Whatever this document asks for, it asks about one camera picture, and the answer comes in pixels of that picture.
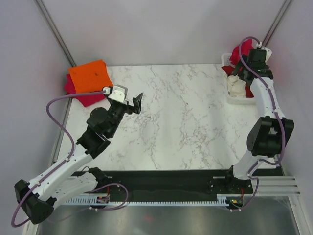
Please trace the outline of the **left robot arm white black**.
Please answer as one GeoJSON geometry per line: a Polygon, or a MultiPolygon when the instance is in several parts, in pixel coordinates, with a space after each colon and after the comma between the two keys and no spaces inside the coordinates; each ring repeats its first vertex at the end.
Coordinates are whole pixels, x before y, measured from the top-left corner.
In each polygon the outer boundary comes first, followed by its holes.
{"type": "Polygon", "coordinates": [[[18,226],[15,219],[20,209],[27,215],[27,221],[36,225],[48,219],[65,201],[88,191],[106,190],[107,180],[96,175],[98,168],[71,182],[67,179],[104,152],[125,114],[140,114],[143,94],[134,97],[132,104],[126,100],[125,92],[99,94],[108,99],[109,109],[100,107],[92,110],[82,136],[77,141],[69,137],[71,149],[68,154],[30,181],[21,179],[15,183],[18,206],[11,219],[12,227],[18,226]]]}

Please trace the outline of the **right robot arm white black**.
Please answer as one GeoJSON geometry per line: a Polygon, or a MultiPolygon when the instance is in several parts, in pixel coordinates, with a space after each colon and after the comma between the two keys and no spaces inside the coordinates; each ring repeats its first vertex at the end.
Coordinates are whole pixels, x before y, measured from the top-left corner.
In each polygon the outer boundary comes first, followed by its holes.
{"type": "Polygon", "coordinates": [[[224,187],[231,193],[249,187],[252,174],[261,164],[280,164],[294,129],[293,120],[287,119],[279,107],[266,55],[265,49],[251,49],[235,67],[254,95],[259,119],[247,136],[247,151],[226,174],[224,187]]]}

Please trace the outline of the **cream white t shirt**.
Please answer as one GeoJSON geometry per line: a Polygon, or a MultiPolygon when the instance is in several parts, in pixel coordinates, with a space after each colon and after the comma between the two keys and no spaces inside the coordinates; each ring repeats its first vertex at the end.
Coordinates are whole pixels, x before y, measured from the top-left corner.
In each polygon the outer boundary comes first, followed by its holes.
{"type": "Polygon", "coordinates": [[[230,75],[227,78],[227,90],[231,97],[246,97],[246,82],[238,76],[230,75]]]}

